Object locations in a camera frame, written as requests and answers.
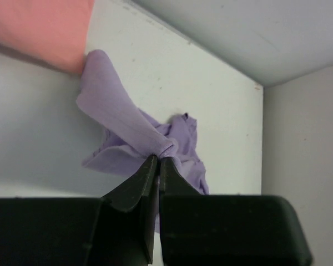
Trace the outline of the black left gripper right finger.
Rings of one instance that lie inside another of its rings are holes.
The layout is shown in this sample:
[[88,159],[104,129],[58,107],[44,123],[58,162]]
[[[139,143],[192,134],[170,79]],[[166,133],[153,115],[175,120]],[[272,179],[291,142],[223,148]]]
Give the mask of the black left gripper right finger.
[[279,196],[202,195],[171,158],[160,165],[165,265],[311,265],[297,214]]

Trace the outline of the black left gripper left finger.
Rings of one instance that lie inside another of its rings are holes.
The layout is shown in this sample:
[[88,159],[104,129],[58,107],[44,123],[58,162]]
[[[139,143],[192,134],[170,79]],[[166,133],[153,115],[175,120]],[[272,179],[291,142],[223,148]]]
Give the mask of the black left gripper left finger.
[[148,265],[158,159],[100,198],[0,198],[0,265]]

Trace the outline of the purple t-shirt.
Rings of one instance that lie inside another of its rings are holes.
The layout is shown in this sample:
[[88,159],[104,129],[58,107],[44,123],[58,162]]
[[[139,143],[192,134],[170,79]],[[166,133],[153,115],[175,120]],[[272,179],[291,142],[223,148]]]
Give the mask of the purple t-shirt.
[[171,157],[191,186],[209,193],[206,168],[196,153],[197,121],[185,113],[161,124],[138,109],[104,51],[88,53],[76,103],[104,129],[102,145],[83,160],[83,167],[130,177],[150,155]]

